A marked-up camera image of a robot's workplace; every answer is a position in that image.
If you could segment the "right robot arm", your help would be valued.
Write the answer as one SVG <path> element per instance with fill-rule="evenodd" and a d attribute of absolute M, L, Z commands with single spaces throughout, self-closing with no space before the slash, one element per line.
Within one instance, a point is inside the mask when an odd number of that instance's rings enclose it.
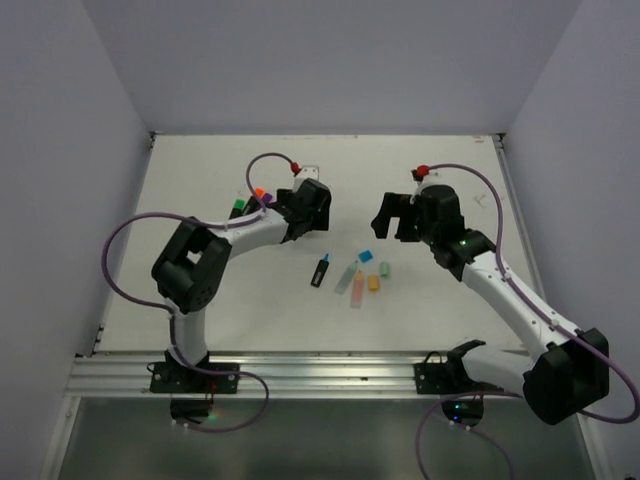
<path fill-rule="evenodd" d="M 417 375 L 441 382 L 445 393 L 471 392 L 482 387 L 522 396 L 543 422 L 555 425 L 605 398 L 609 393 L 607 339 L 597 329 L 581 330 L 555 315 L 538 296 L 520 298 L 501 273 L 494 243 L 465 225 L 459 198 L 446 185 L 425 187 L 419 194 L 387 192 L 371 222 L 377 238 L 387 236 L 392 219 L 401 242 L 423 242 L 436 263 L 478 294 L 507 324 L 527 353 L 518 355 L 470 340 L 447 351 L 441 367 L 422 363 Z"/>

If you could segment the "pastel orange cap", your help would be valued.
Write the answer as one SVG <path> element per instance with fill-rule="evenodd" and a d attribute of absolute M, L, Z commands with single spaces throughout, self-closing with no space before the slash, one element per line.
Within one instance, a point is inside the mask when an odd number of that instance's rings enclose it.
<path fill-rule="evenodd" d="M 367 277 L 367 288 L 370 292 L 378 292 L 380 290 L 380 277 L 371 274 Z"/>

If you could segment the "pastel green cap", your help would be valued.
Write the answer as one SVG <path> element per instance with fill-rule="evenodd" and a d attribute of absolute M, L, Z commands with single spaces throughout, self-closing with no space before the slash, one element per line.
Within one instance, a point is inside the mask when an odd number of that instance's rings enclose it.
<path fill-rule="evenodd" d="M 388 279 L 391 276 L 391 267 L 387 261 L 382 261 L 379 264 L 379 275 L 381 278 Z"/>

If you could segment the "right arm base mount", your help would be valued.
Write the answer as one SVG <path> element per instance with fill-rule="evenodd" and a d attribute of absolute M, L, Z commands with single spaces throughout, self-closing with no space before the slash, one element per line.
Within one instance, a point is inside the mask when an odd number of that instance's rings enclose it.
<path fill-rule="evenodd" d="M 447 352 L 430 351 L 413 365 L 416 393 L 419 395 L 453 395 L 473 391 L 500 391 L 497 385 L 472 380 L 462 364 L 469 351 L 477 353 L 485 346 L 482 340 L 467 341 Z M 470 399 L 448 400 L 441 406 L 445 417 L 454 423 L 475 427 L 484 416 L 481 395 Z"/>

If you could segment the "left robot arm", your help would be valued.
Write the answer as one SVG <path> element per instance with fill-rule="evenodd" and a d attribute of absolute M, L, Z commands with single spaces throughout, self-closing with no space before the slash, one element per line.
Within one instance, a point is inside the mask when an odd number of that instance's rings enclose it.
<path fill-rule="evenodd" d="M 230 260 L 261 247 L 295 241 L 329 229 L 330 189 L 312 178 L 281 189 L 264 211 L 222 228 L 189 217 L 181 222 L 156 259 L 151 277 L 169 309 L 168 354 L 177 364 L 172 379 L 185 392 L 208 379 L 205 310 L 214 299 Z"/>

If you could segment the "pastel green highlighter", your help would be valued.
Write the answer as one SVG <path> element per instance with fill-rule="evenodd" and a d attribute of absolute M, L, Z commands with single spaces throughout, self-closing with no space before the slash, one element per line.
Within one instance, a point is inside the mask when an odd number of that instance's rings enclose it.
<path fill-rule="evenodd" d="M 353 281 L 357 271 L 358 261 L 355 260 L 346 267 L 345 271 L 343 272 L 335 286 L 334 292 L 338 295 L 343 295 Z"/>

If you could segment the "pastel orange highlighter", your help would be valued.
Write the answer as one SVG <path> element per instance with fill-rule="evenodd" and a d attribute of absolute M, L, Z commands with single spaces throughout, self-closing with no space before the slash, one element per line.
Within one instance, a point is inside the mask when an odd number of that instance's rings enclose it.
<path fill-rule="evenodd" d="M 362 297 L 364 292 L 364 274 L 361 270 L 358 270 L 353 278 L 350 307 L 353 309 L 359 309 L 362 305 Z"/>

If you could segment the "blue black highlighter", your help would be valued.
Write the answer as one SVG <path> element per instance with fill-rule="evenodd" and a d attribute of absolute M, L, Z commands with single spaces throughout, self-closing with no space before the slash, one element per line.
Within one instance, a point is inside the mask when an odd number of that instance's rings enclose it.
<path fill-rule="evenodd" d="M 310 285 L 314 288 L 319 288 L 324 280 L 326 272 L 330 265 L 330 255 L 326 253 L 316 265 L 314 273 L 312 275 Z"/>

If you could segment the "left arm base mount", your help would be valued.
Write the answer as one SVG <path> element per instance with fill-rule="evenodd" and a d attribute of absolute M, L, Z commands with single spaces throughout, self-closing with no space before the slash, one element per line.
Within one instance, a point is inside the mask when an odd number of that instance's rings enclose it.
<path fill-rule="evenodd" d="M 216 394 L 237 393 L 239 383 L 237 363 L 210 363 L 205 358 L 197 364 L 197 367 L 211 372 L 222 372 L 222 375 L 198 373 L 176 363 L 172 357 L 147 365 L 147 370 L 151 373 L 149 387 L 151 393 L 196 395 L 196 398 L 170 401 L 170 414 L 173 420 L 200 423 L 211 413 Z"/>

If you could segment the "blue cap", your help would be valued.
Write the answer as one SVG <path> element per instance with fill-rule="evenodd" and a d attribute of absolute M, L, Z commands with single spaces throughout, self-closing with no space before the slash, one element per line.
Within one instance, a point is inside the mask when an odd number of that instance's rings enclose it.
<path fill-rule="evenodd" d="M 358 253 L 358 259 L 361 263 L 367 263 L 373 259 L 373 253 L 369 250 L 363 250 Z"/>

